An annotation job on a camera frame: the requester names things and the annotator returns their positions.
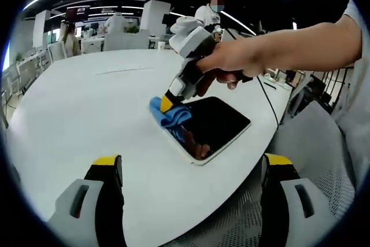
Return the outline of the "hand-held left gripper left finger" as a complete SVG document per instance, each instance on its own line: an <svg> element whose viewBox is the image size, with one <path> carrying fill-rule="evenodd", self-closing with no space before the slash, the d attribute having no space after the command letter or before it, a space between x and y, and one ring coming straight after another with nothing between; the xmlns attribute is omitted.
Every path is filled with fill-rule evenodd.
<svg viewBox="0 0 370 247"><path fill-rule="evenodd" d="M66 246L126 246L121 156L96 159L55 201L48 227Z"/></svg>

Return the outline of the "person's right hand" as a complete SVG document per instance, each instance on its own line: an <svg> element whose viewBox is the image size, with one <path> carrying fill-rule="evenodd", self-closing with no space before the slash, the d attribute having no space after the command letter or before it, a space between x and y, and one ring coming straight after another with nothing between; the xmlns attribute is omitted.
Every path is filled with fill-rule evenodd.
<svg viewBox="0 0 370 247"><path fill-rule="evenodd" d="M235 89L240 81L237 72L247 77L261 74L265 70L262 61L264 46L262 36L218 43L211 55L197 62L197 67L204 73L197 84L197 95L204 96L214 80L226 84L230 90Z"/></svg>

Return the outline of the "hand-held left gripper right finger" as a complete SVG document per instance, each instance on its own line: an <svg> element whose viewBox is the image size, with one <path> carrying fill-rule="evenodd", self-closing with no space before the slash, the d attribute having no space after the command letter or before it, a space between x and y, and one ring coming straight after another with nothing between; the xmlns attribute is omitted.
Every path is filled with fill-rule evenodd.
<svg viewBox="0 0 370 247"><path fill-rule="evenodd" d="M263 156L260 246L316 246L336 225L328 198L284 156Z"/></svg>

